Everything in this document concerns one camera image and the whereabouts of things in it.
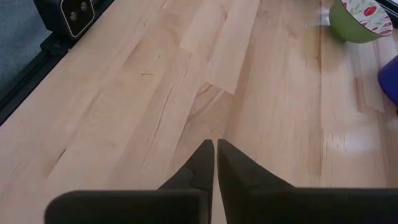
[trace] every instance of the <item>bowl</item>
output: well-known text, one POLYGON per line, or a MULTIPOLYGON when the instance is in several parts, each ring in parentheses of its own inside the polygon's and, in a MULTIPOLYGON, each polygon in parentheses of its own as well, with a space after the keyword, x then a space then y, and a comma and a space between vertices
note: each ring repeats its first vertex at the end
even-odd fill
POLYGON ((375 0, 336 0, 329 13, 332 32, 340 39, 366 43, 392 34, 392 22, 375 0))

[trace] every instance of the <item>wood grain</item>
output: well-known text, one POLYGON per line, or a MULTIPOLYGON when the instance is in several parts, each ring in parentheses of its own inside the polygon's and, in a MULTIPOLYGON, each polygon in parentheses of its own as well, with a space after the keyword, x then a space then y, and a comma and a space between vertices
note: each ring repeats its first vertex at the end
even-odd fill
POLYGON ((71 190, 156 189, 204 139, 296 186, 397 187, 377 71, 398 34, 342 43, 319 25, 332 3, 113 2, 0 127, 0 223, 42 223, 71 190))

